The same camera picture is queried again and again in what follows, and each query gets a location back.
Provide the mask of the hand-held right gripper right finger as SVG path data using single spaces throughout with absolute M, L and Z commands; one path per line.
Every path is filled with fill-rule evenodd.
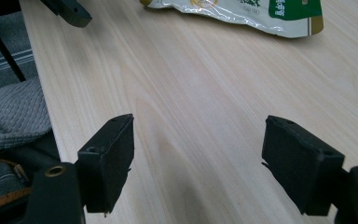
M 262 159 L 302 214 L 328 214 L 342 153 L 295 122 L 269 116 Z

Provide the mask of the white and green snack packet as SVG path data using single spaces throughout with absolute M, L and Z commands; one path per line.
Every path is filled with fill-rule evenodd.
M 248 25 L 287 38 L 324 29 L 321 0 L 139 0 L 146 7 L 175 8 L 220 21 Z

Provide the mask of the grey knit sweater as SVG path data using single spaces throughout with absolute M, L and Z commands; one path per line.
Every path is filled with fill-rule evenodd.
M 51 129 L 37 77 L 0 89 L 0 149 L 31 143 Z

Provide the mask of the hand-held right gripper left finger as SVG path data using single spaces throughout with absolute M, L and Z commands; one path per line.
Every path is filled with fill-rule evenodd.
M 89 213 L 111 213 L 134 158 L 133 115 L 108 120 L 77 152 L 82 201 Z

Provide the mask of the dark trousers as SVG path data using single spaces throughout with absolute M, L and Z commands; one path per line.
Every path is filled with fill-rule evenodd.
M 24 192 L 38 170 L 59 161 L 53 133 L 23 146 L 0 149 L 0 197 Z

